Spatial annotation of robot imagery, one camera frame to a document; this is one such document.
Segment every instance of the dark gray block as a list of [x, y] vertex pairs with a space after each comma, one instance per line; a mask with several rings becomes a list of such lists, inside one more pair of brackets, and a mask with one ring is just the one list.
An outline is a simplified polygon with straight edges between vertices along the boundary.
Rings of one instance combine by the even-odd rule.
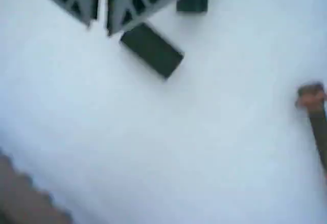
[[145, 23], [125, 32], [120, 42], [164, 78], [169, 78], [183, 60], [179, 50]]
[[176, 11], [183, 13], [203, 13], [208, 11], [208, 0], [178, 0]]

